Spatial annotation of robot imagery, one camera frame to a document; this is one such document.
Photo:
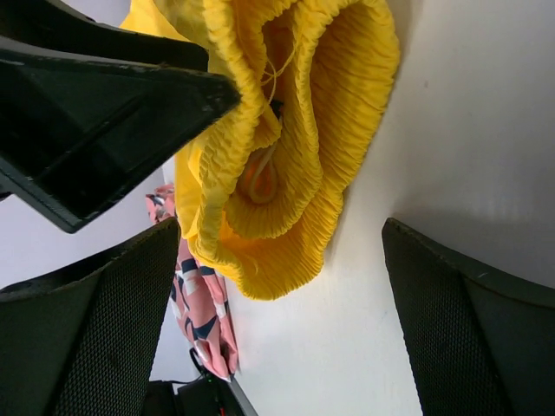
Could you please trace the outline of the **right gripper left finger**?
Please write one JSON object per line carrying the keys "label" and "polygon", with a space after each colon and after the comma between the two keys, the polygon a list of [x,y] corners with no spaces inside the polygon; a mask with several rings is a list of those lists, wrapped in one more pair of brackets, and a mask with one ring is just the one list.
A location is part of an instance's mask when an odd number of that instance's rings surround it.
{"label": "right gripper left finger", "polygon": [[169,218],[1,292],[4,415],[138,415],[170,295]]}

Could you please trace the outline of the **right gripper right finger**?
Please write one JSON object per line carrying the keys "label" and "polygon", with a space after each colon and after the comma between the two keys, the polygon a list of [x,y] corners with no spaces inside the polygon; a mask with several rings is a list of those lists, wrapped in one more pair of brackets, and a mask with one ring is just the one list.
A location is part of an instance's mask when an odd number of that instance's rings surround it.
{"label": "right gripper right finger", "polygon": [[424,414],[553,414],[553,289],[394,218],[382,244]]}

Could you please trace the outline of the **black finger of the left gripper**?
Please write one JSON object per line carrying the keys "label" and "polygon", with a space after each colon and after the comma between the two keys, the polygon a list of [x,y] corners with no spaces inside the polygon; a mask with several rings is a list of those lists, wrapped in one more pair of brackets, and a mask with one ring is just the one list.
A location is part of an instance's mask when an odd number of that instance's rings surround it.
{"label": "black finger of the left gripper", "polygon": [[61,1],[2,2],[2,197],[68,233],[94,221],[238,105],[207,63]]}

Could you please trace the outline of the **pink whale print shorts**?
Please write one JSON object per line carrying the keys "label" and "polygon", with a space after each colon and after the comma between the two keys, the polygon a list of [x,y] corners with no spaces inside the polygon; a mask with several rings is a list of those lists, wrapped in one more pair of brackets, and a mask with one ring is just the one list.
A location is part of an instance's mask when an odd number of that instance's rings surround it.
{"label": "pink whale print shorts", "polygon": [[183,237],[169,304],[202,366],[221,380],[231,380],[238,369],[238,347],[224,278],[201,264]]}

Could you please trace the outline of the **yellow shorts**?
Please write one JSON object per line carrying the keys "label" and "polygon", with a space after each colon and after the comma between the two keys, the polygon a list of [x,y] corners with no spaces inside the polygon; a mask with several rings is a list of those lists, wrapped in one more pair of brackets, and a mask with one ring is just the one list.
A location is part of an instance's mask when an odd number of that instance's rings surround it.
{"label": "yellow shorts", "polygon": [[174,157],[193,256],[252,299],[310,282],[394,85],[387,3],[134,1],[122,26],[198,44],[240,94]]}

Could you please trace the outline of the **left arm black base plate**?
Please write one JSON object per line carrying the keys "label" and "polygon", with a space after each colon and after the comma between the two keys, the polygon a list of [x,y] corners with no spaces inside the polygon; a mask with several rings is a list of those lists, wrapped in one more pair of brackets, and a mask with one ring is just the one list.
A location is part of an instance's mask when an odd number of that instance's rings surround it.
{"label": "left arm black base plate", "polygon": [[220,379],[202,378],[188,383],[150,381],[141,415],[204,416],[257,415],[242,393]]}

